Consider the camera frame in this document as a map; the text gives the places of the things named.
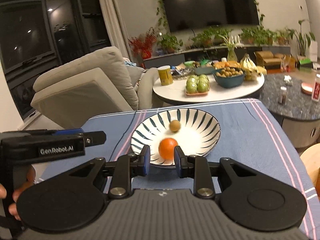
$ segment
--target yellow can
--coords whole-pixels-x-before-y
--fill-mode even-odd
[[[173,83],[170,66],[159,67],[158,72],[162,86],[167,86]]]

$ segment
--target human hand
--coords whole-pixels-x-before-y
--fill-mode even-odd
[[[27,188],[31,187],[35,181],[36,178],[36,171],[35,169],[31,166],[28,173],[27,173],[27,181],[25,183],[23,183],[23,185],[16,189],[13,194],[12,194],[12,198],[14,200],[15,203],[12,203],[9,206],[9,213],[11,215],[13,215],[15,217],[16,220],[21,220],[19,215],[18,215],[18,211],[17,211],[17,205],[16,202],[20,196],[20,194],[26,190]],[[7,197],[7,191],[6,189],[0,184],[0,198],[4,199]]]

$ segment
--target white bottle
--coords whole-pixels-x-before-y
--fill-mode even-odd
[[[319,95],[320,95],[320,74],[317,74],[315,82],[313,83],[311,99],[313,101],[319,102]]]

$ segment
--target pack of green fruit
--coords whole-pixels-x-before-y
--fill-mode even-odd
[[[209,79],[206,75],[191,75],[186,84],[186,92],[188,94],[205,93],[210,90]]]

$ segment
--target wooden stool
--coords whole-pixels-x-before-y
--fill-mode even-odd
[[[320,200],[320,143],[305,150],[300,158],[307,169],[313,185],[316,187]]]

